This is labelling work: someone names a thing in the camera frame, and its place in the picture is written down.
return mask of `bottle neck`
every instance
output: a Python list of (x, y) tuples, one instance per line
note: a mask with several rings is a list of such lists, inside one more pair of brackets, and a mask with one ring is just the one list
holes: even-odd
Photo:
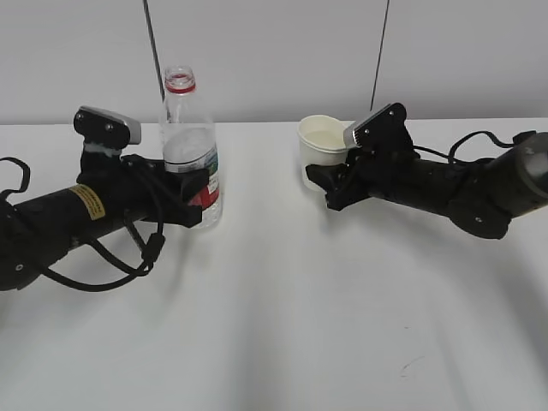
[(173, 66), (165, 70), (165, 90), (170, 94), (185, 95), (196, 90), (196, 79), (189, 66)]

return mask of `water bottle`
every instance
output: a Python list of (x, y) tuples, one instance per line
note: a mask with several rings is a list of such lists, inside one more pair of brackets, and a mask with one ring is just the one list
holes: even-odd
[(196, 227), (209, 227), (221, 217), (223, 209), (215, 124), (196, 93), (196, 80), (190, 67), (168, 67), (164, 81), (165, 100), (160, 114), (160, 130), (165, 169), (176, 174), (208, 169), (209, 184), (190, 201), (190, 205), (201, 206), (203, 210), (202, 223)]

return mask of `black line on wall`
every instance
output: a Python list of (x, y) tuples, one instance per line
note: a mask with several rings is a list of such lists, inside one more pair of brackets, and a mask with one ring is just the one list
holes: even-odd
[(162, 96), (162, 101), (164, 101), (165, 90), (164, 83), (162, 82), (162, 69), (160, 68), (160, 61), (158, 60), (158, 49), (156, 48), (156, 39), (154, 38), (154, 30), (152, 29), (151, 12), (148, 8), (148, 0), (143, 0), (143, 10), (145, 10), (146, 28), (148, 29), (148, 38), (151, 41), (152, 57), (154, 58), (156, 77), (158, 77), (160, 96)]
[(390, 8), (390, 0), (386, 0), (386, 10), (384, 11), (383, 32), (380, 36), (380, 46), (378, 48), (377, 68), (375, 69), (375, 82), (373, 83), (373, 91), (371, 94), (371, 107), (369, 108), (370, 111), (373, 111), (373, 106), (375, 104), (375, 94), (377, 93), (378, 71), (380, 69), (380, 62), (383, 56), (384, 35), (386, 33), (386, 22), (388, 21), (389, 8)]

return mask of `cup rim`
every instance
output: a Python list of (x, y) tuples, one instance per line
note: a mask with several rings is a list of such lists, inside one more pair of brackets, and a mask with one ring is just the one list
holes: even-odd
[(319, 152), (324, 152), (326, 154), (340, 154), (342, 152), (347, 152), (348, 151), (348, 148), (345, 146), (345, 147), (341, 147), (341, 148), (325, 148), (325, 147), (322, 147), (322, 146), (318, 146), (314, 143), (312, 143), (311, 141), (307, 140), (305, 138), (305, 136), (303, 135), (303, 133), (301, 133), (301, 124), (302, 122), (304, 122), (305, 120), (308, 120), (308, 119), (312, 119), (312, 118), (318, 118), (318, 117), (322, 117), (322, 118), (328, 118), (330, 120), (334, 120), (335, 122), (339, 122), (343, 125), (343, 123), (336, 119), (335, 117), (331, 117), (331, 116), (327, 116), (327, 115), (324, 115), (324, 114), (314, 114), (312, 116), (307, 116), (305, 118), (303, 118), (300, 122), (299, 122), (299, 126), (297, 127), (297, 133), (299, 134), (299, 139), (303, 142), (303, 144), (305, 146), (308, 146), (310, 148), (313, 148), (314, 150), (317, 150)]

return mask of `yellow warning label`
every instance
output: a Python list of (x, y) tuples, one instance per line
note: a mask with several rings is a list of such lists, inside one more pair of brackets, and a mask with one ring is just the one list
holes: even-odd
[(87, 211), (89, 212), (89, 217), (93, 221), (99, 220), (106, 215), (101, 199), (88, 186), (79, 184), (69, 188), (69, 190), (80, 197), (80, 200), (82, 200), (82, 202), (86, 205)]

